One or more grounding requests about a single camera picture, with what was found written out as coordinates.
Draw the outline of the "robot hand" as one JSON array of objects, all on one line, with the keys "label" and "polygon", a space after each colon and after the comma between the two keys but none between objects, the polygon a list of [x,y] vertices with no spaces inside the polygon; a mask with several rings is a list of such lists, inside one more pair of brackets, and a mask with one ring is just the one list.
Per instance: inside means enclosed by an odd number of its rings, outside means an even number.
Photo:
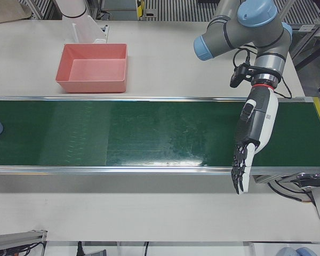
[{"label": "robot hand", "polygon": [[254,156],[267,145],[277,110],[278,98],[271,86],[266,84],[252,86],[235,132],[231,178],[237,194],[248,192]]}]

